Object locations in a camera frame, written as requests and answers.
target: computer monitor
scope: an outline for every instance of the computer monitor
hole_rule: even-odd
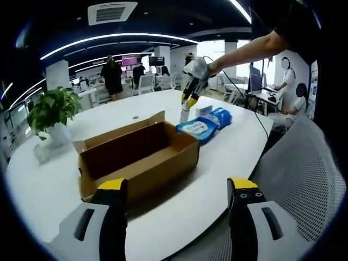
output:
[[[263,80],[263,87],[267,87],[267,78],[266,78],[266,73],[262,73],[262,80]]]
[[[250,68],[250,88],[252,94],[260,94],[262,92],[262,79],[259,69],[256,69],[253,66]]]

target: cardboard box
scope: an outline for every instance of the cardboard box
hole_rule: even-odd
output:
[[[200,150],[197,139],[164,120],[164,111],[73,144],[82,200],[105,181],[125,178],[128,205],[194,169]]]

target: small bottle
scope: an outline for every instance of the small bottle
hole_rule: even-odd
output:
[[[187,122],[190,115],[190,108],[188,108],[188,100],[184,100],[181,108],[180,123]]]

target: ceiling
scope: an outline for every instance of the ceiling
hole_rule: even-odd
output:
[[[149,36],[110,37],[71,46],[40,61],[43,55],[81,39],[118,33],[165,34],[195,41],[217,39],[218,35],[226,41],[250,38],[250,24],[229,0],[134,1],[138,5],[127,21],[94,26],[88,25],[88,6],[108,1],[36,0],[26,1],[20,7],[15,1],[8,1],[7,9],[17,10],[18,15],[11,20],[11,31],[6,30],[5,48],[1,50],[0,77],[5,86],[14,82],[2,100],[3,105],[8,106],[42,79],[46,66],[62,59],[73,65],[108,54],[142,52],[164,43],[170,47],[192,45],[182,40]],[[2,25],[6,23],[7,20],[1,21]],[[216,31],[231,27],[237,30]],[[208,33],[189,36],[202,31]]]

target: white column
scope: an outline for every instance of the white column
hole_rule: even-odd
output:
[[[70,88],[69,64],[66,60],[59,61],[46,68],[47,90],[53,90],[59,86]]]
[[[170,70],[170,47],[158,46],[154,49],[154,56],[164,57],[164,65]]]
[[[232,53],[237,49],[237,42],[225,42],[225,54]],[[237,75],[237,66],[224,69],[229,77]]]

